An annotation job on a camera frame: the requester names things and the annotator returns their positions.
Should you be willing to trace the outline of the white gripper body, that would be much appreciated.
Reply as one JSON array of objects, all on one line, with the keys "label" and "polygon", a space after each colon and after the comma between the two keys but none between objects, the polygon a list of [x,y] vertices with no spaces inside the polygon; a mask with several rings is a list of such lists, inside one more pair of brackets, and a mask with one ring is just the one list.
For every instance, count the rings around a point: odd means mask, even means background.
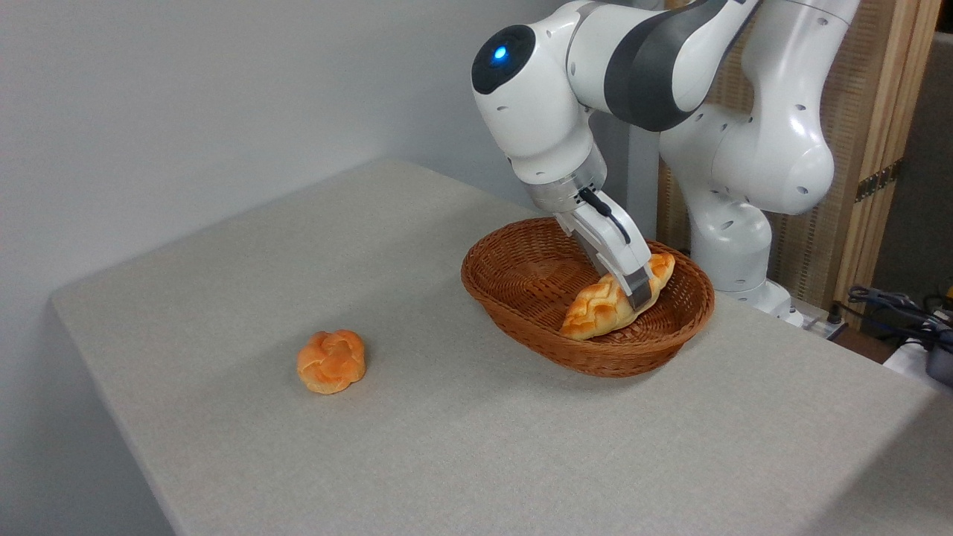
[{"label": "white gripper body", "polygon": [[613,275],[629,295],[624,277],[648,266],[652,253],[632,217],[606,194],[573,194],[555,201],[563,231],[581,244],[592,264]]}]

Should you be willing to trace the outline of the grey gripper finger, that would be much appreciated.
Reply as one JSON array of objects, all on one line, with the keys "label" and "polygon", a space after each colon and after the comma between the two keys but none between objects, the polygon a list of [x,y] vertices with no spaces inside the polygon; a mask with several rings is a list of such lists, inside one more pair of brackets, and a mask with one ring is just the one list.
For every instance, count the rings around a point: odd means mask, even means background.
[{"label": "grey gripper finger", "polygon": [[630,272],[624,277],[624,281],[631,291],[628,295],[628,302],[634,311],[644,312],[656,302],[656,296],[652,289],[653,277],[649,266],[643,266],[643,268]]}]

